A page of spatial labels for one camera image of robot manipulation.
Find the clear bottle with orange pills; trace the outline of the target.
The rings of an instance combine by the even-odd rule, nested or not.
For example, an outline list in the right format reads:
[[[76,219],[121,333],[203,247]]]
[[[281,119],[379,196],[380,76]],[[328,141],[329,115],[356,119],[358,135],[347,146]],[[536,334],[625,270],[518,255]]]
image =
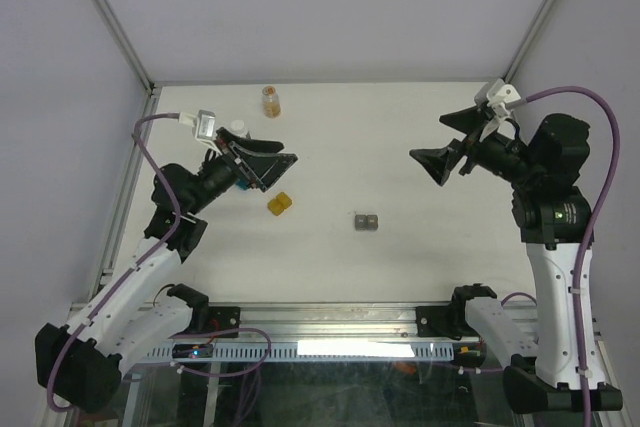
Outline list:
[[[268,118],[277,118],[281,114],[280,99],[273,86],[265,86],[262,89],[262,105]]]

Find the grey pill box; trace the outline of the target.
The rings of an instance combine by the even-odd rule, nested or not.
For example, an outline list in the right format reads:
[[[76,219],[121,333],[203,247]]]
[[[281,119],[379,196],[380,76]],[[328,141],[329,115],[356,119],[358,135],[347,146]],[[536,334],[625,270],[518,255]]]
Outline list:
[[[376,214],[354,215],[354,229],[356,231],[377,231],[379,228],[379,217]]]

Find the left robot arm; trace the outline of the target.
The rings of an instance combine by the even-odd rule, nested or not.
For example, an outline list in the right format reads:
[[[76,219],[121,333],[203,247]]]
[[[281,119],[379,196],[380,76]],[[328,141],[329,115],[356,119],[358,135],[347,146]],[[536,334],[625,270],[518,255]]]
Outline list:
[[[155,343],[208,327],[207,296],[182,284],[170,289],[167,304],[146,314],[138,309],[198,247],[208,226],[198,217],[202,210],[237,182],[269,190],[298,160],[278,141],[246,139],[225,128],[210,141],[216,152],[196,173],[177,163],[150,164],[156,210],[129,266],[64,325],[46,324],[37,333],[37,380],[51,410],[101,410]]]

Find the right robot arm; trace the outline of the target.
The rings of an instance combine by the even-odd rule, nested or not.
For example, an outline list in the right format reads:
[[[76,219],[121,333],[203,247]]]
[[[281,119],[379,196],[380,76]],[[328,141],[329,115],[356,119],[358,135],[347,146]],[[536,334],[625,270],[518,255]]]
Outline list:
[[[512,215],[534,277],[537,338],[526,337],[481,283],[455,288],[427,324],[455,340],[478,334],[502,367],[504,393],[517,414],[619,411],[622,393],[607,382],[596,352],[589,292],[593,214],[576,185],[590,154],[590,126],[549,114],[524,142],[519,135],[486,134],[494,118],[486,104],[445,114],[440,123],[463,139],[409,155],[438,185],[453,168],[467,175],[476,166],[510,184]]]

